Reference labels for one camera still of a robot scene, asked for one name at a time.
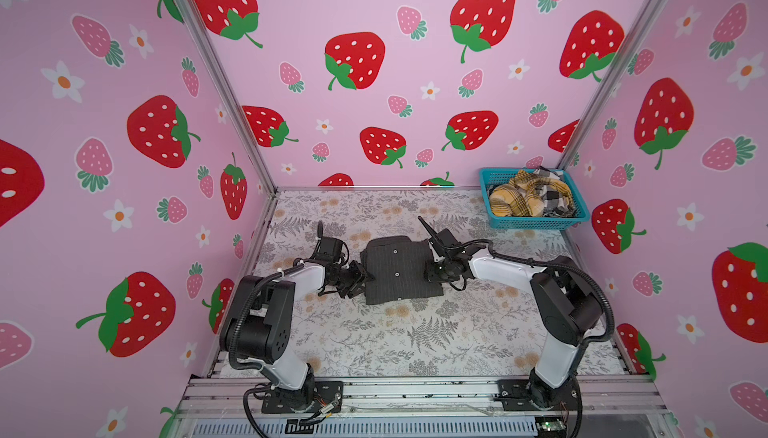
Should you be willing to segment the dark grey striped shirt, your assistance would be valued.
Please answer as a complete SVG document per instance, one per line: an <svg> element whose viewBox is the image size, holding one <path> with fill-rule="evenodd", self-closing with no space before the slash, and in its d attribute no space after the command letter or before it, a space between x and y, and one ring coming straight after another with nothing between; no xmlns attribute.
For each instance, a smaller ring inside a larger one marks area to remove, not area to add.
<svg viewBox="0 0 768 438"><path fill-rule="evenodd" d="M404 235L376 238L360 258L369 276L364 292L369 306L444 294L439 282L426 278L427 265L434 262L427 240L413 241Z"/></svg>

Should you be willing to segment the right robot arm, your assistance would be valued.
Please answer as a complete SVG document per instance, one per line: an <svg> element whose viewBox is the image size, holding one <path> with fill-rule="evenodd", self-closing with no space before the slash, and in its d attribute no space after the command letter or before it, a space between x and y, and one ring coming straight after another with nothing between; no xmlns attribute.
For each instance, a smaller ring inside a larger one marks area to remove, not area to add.
<svg viewBox="0 0 768 438"><path fill-rule="evenodd" d="M534 297L547 336L524 396L546 410L574 392L577 368L589 345L613 337L613 310L595 280L567 256L550 261L516 257L495 250L489 239L460 242L448 229L422 225L435 257L426 266L428 280L490 280Z"/></svg>

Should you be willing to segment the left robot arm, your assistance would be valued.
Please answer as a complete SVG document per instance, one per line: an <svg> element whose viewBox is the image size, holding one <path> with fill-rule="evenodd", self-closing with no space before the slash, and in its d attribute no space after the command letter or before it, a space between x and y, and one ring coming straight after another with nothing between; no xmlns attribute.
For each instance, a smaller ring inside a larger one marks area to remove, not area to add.
<svg viewBox="0 0 768 438"><path fill-rule="evenodd" d="M257 371L284 393L311 395L312 366L290 344L294 303L312 294L353 298L365 291L374 277L362 263L344 257L346 250L339 239L320 238L310 257L296 258L266 277L240 280L219 332L232 369Z"/></svg>

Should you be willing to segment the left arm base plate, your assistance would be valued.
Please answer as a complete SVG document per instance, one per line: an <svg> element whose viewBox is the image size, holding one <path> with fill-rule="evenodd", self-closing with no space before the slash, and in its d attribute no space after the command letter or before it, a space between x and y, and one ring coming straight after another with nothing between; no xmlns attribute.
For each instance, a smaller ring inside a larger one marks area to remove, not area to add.
<svg viewBox="0 0 768 438"><path fill-rule="evenodd" d="M328 414L341 410L344 382L332 380L308 381L299 390L274 388L262 400L263 414Z"/></svg>

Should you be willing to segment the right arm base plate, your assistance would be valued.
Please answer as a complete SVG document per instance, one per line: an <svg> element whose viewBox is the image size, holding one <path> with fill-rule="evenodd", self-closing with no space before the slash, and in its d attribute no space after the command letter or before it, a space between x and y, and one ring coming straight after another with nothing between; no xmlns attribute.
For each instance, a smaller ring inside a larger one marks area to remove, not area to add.
<svg viewBox="0 0 768 438"><path fill-rule="evenodd" d="M499 380L497 388L493 400L501 403L505 411L576 411L581 403L571 378L558 388L538 379L533 382L527 379Z"/></svg>

